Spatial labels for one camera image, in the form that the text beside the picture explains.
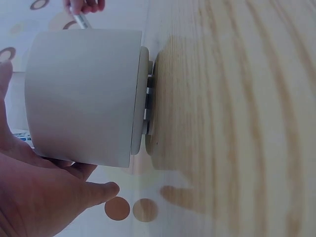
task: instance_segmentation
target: white surface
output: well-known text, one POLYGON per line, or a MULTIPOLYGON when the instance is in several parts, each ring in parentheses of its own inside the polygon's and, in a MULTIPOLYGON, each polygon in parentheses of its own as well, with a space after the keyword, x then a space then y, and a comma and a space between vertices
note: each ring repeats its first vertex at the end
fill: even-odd
POLYGON ((39 155, 129 166, 141 36, 134 30, 88 29, 36 37, 25 102, 39 155))

